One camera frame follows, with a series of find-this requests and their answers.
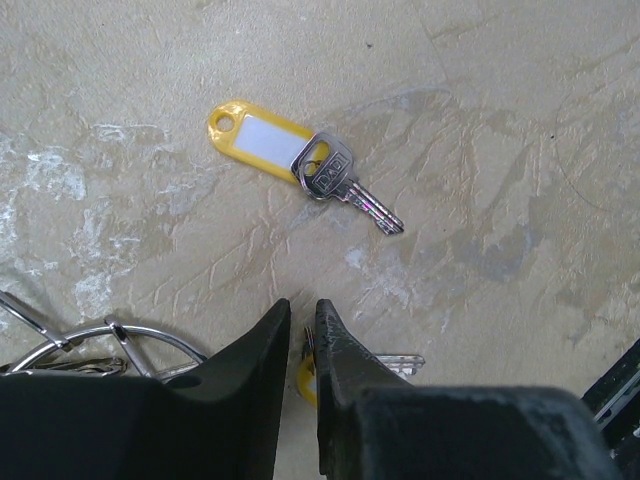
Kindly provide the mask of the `yellow tag key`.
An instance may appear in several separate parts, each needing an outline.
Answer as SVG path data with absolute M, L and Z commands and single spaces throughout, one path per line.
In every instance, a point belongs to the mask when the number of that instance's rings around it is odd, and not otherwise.
M 312 327 L 306 326 L 304 328 L 304 338 L 301 362 L 296 373 L 296 386 L 301 397 L 316 408 L 315 338 Z M 409 376 L 415 375 L 425 364 L 425 359 L 420 355 L 376 354 L 375 357 L 387 369 L 404 380 Z
M 404 231 L 399 217 L 361 185 L 352 151 L 332 134 L 314 132 L 243 100 L 216 106 L 208 134 L 220 153 L 298 184 L 315 201 L 351 204 L 387 235 Z

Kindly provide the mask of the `keyring with coloured key tags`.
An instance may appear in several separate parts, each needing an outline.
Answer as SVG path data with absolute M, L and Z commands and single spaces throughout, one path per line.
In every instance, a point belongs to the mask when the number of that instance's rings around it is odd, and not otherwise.
M 3 291 L 1 309 L 43 339 L 27 353 L 1 366 L 3 377 L 139 375 L 167 383 L 204 363 L 207 354 L 189 340 L 166 329 L 126 322 L 113 314 L 103 320 L 62 331 L 18 297 Z M 143 349 L 158 343 L 186 357 L 186 363 L 158 369 Z

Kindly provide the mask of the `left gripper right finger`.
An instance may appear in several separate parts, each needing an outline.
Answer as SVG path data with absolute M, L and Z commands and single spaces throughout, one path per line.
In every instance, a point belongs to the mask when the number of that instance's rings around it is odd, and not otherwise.
M 589 410 L 557 388 L 413 386 L 315 313 L 319 471 L 328 479 L 619 479 Z

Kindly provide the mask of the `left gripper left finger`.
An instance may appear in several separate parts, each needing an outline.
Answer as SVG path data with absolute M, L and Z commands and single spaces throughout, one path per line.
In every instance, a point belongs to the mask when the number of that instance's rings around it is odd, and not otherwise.
M 167 383 L 139 375 L 1 375 L 5 479 L 269 479 L 288 361 L 291 308 Z M 188 359 L 158 343 L 158 369 Z

